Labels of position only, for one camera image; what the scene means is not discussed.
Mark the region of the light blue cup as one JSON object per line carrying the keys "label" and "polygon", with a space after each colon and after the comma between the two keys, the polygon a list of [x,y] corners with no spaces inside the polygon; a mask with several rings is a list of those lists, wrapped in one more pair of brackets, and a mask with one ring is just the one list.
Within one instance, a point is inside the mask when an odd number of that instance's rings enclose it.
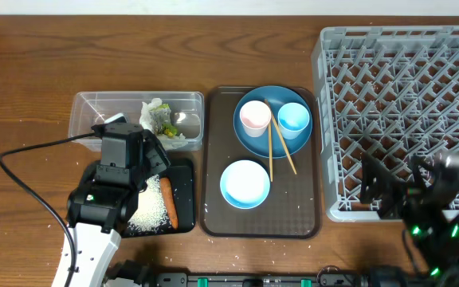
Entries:
{"label": "light blue cup", "polygon": [[287,103],[278,112],[279,129],[287,140],[297,138],[310,123],[310,113],[299,103]]}

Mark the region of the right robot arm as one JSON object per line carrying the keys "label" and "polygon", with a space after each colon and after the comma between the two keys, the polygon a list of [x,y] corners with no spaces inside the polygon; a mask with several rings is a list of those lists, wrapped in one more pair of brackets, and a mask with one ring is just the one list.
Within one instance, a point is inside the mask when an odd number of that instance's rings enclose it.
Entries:
{"label": "right robot arm", "polygon": [[432,163],[414,155],[412,180],[396,179],[369,154],[362,157],[360,201],[381,202],[378,216],[400,218],[413,244],[429,267],[409,277],[400,270],[378,268],[370,273],[372,286],[459,286],[459,215],[448,220],[443,210],[459,193],[459,153],[439,155]]}

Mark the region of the wooden chopstick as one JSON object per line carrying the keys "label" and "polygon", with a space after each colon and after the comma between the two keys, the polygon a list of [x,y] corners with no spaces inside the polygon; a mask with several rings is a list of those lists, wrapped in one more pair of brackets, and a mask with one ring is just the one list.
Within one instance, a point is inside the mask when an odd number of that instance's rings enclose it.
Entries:
{"label": "wooden chopstick", "polygon": [[292,157],[291,157],[291,154],[290,154],[289,149],[287,147],[287,144],[285,143],[284,137],[282,136],[282,133],[281,133],[281,130],[280,130],[279,125],[277,123],[277,120],[276,120],[276,118],[275,118],[275,116],[273,114],[273,110],[271,108],[271,105],[268,102],[268,100],[266,100],[266,99],[264,100],[264,102],[265,102],[265,104],[267,104],[267,106],[269,107],[269,110],[271,112],[271,119],[272,119],[273,125],[274,125],[274,127],[275,127],[275,129],[277,131],[277,134],[279,136],[279,139],[280,139],[281,145],[282,145],[282,147],[284,149],[285,155],[286,155],[286,157],[287,157],[287,159],[288,159],[288,161],[290,163],[290,166],[291,166],[294,174],[297,175],[297,170],[296,170],[295,164],[294,164],[294,162],[292,160]]}
{"label": "wooden chopstick", "polygon": [[272,124],[268,124],[268,153],[269,153],[269,178],[273,182],[273,138],[272,138]]}

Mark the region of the light blue bowl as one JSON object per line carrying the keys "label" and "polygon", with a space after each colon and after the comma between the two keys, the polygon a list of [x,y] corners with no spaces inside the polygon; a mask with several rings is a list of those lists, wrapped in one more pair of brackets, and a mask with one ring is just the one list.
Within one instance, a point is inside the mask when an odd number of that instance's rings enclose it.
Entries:
{"label": "light blue bowl", "polygon": [[243,159],[231,163],[222,172],[219,187],[228,204],[250,210],[267,199],[271,181],[268,172],[259,163]]}

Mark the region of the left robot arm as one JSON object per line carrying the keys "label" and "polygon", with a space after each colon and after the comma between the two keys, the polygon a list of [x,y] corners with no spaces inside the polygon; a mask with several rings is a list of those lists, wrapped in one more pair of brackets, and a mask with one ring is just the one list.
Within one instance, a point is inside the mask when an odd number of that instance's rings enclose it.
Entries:
{"label": "left robot arm", "polygon": [[55,286],[100,286],[137,210],[147,180],[171,164],[155,134],[138,124],[92,126],[101,157],[88,165],[67,202],[68,228]]}

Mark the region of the green and silver wrapper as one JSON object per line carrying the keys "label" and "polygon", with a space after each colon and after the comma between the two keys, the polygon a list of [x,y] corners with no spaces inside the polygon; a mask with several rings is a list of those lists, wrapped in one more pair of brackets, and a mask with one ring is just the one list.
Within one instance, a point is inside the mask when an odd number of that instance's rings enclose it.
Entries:
{"label": "green and silver wrapper", "polygon": [[161,104],[151,110],[155,122],[156,133],[173,138],[178,135],[178,129],[171,123],[171,108],[169,104]]}

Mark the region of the pink cup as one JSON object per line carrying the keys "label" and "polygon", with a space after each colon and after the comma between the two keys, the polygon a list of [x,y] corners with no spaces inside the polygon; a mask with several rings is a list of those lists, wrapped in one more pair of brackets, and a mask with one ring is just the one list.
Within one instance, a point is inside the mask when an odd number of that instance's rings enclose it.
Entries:
{"label": "pink cup", "polygon": [[241,107],[239,119],[247,136],[257,138],[268,128],[272,113],[269,106],[259,100],[251,100]]}

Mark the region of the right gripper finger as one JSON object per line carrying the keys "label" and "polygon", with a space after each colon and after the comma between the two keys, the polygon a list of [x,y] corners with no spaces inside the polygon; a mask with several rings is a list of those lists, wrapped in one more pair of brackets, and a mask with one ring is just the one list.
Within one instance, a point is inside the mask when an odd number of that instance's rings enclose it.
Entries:
{"label": "right gripper finger", "polygon": [[412,171],[412,175],[414,179],[421,179],[422,178],[422,173],[421,169],[425,170],[427,172],[427,175],[429,178],[432,177],[433,172],[434,172],[434,166],[430,165],[428,162],[425,161],[424,158],[422,158],[419,155],[412,155],[410,157],[410,161],[408,163],[409,168]]}
{"label": "right gripper finger", "polygon": [[388,217],[394,208],[395,179],[382,164],[371,155],[362,156],[362,180],[359,200],[362,204],[371,204],[381,200],[377,213],[380,218]]}

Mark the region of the orange carrot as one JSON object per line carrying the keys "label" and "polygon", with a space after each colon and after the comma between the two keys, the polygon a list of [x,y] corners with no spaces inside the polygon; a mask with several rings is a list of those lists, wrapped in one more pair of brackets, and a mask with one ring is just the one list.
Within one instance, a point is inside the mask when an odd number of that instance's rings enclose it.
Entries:
{"label": "orange carrot", "polygon": [[162,177],[159,180],[159,183],[160,190],[163,196],[163,203],[166,207],[168,217],[171,221],[171,226],[173,229],[177,230],[179,227],[179,219],[175,208],[171,181],[167,177]]}

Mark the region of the white rice pile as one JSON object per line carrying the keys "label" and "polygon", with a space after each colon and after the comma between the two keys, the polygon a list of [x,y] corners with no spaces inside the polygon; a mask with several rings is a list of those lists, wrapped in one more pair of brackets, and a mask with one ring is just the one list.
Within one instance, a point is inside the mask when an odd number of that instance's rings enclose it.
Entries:
{"label": "white rice pile", "polygon": [[132,235],[156,232],[160,226],[169,222],[160,189],[159,176],[150,177],[146,184],[147,188],[139,192],[137,210],[128,224],[128,229]]}

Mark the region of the white paper napkin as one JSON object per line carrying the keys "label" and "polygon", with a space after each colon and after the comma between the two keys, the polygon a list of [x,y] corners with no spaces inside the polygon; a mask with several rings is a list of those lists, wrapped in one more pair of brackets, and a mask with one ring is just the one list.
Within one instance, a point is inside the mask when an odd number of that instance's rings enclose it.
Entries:
{"label": "white paper napkin", "polygon": [[151,110],[153,108],[158,107],[161,104],[165,103],[163,103],[163,101],[160,98],[153,98],[149,104],[143,102],[141,108],[141,115],[139,118],[139,124],[143,127],[143,129],[150,130],[151,132],[153,132],[160,140],[161,144],[163,145],[166,151],[172,151],[179,149],[181,147],[185,147],[187,145],[186,137],[179,130],[178,135],[174,136],[173,138],[169,138],[165,135],[158,135],[156,133],[156,126],[154,120],[151,117]]}

